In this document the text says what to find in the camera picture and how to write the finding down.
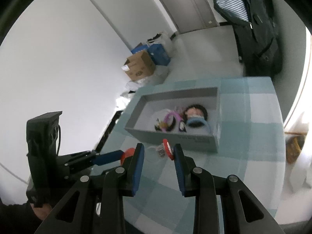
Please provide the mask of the person's left hand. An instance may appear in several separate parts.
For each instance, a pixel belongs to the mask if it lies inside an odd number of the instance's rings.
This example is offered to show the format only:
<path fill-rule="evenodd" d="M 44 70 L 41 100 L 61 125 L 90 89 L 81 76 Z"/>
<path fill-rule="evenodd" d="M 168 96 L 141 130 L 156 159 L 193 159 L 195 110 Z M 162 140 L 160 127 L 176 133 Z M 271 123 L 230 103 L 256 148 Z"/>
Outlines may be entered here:
<path fill-rule="evenodd" d="M 34 214 L 41 220 L 44 221 L 45 218 L 52 211 L 52 206 L 50 204 L 43 204 L 41 208 L 36 208 L 33 203 L 30 204 Z"/>

